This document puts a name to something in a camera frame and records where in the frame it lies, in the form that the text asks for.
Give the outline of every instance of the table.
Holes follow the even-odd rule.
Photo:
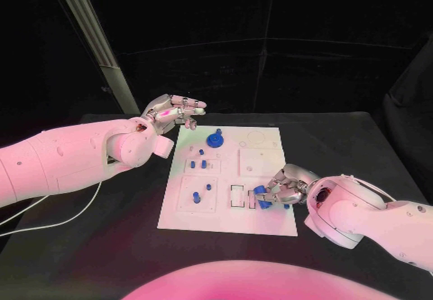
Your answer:
[[[82,122],[131,117],[86,115]],[[320,176],[353,174],[395,199],[427,203],[365,112],[207,114],[197,125],[278,127],[287,163]],[[177,132],[166,134],[174,141]],[[294,206],[297,237],[157,229],[170,164],[171,155],[153,156],[144,166],[102,183],[95,202],[72,222],[10,237],[0,254],[1,298],[118,299],[186,266],[246,259],[324,271],[401,299],[430,299],[428,272],[397,261],[368,238],[353,250],[321,239],[303,224],[306,206]],[[47,197],[17,227],[67,219],[95,188]]]

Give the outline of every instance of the white board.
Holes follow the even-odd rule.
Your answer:
[[[210,148],[206,138],[218,128],[223,144]],[[284,165],[277,128],[197,126],[190,131],[181,127],[157,228],[297,236],[293,207],[274,204],[261,209],[252,193]]]

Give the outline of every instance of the white cable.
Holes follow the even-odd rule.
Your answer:
[[[371,183],[368,183],[366,181],[360,180],[359,178],[355,178],[356,181],[359,181],[365,186],[368,186],[372,190],[375,190],[376,192],[379,192],[382,195],[385,195],[389,200],[397,201],[389,195],[388,193],[379,189],[376,186],[373,186]]]
[[[67,220],[65,220],[63,222],[60,223],[56,223],[56,224],[50,224],[50,225],[44,225],[44,226],[39,226],[39,227],[31,227],[31,228],[24,228],[24,229],[18,229],[18,230],[14,230],[11,232],[7,232],[7,233],[1,233],[0,236],[7,236],[8,234],[13,234],[13,233],[20,233],[23,231],[28,231],[28,230],[36,230],[36,229],[44,229],[44,228],[50,228],[50,227],[54,227],[54,226],[59,226],[59,225],[63,225],[66,224],[69,221],[72,221],[82,213],[83,211],[86,210],[88,206],[92,204],[92,201],[95,200],[95,197],[98,195],[98,191],[99,191],[99,187],[101,187],[101,182],[99,182],[99,185],[96,186],[96,191],[95,191],[95,194],[92,195],[92,199],[89,200],[89,203],[88,205],[83,207],[83,209],[80,210],[80,212]],[[47,196],[44,196],[31,206],[34,206]]]
[[[37,203],[41,202],[41,200],[44,200],[47,198],[49,195],[46,195],[41,199],[39,199],[31,205],[28,205],[27,208],[24,208],[17,214],[14,214],[7,220],[4,220],[1,223],[0,223],[0,226],[8,222],[14,217],[17,217],[26,210],[28,210]]]

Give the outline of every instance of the robotic hand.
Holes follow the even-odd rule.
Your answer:
[[[285,164],[254,194],[262,209],[272,203],[306,203],[306,226],[339,246],[352,249],[366,236],[395,259],[433,272],[431,206],[395,201],[353,176],[319,178],[293,164]]]
[[[174,123],[194,130],[206,104],[180,96],[154,99],[140,117],[41,131],[0,149],[0,207],[76,191],[140,167],[151,153],[167,158]]]

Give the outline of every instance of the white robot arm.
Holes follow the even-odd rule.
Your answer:
[[[366,236],[395,259],[433,272],[433,207],[410,201],[385,202],[378,193],[391,198],[352,176],[319,179],[287,164],[255,198],[261,208],[272,203],[306,203],[304,224],[320,237],[352,249]]]
[[[0,149],[0,207],[23,199],[67,193],[141,166],[151,153],[167,158],[173,142],[163,136],[174,123],[194,130],[190,115],[206,104],[163,95],[140,117],[41,131]]]

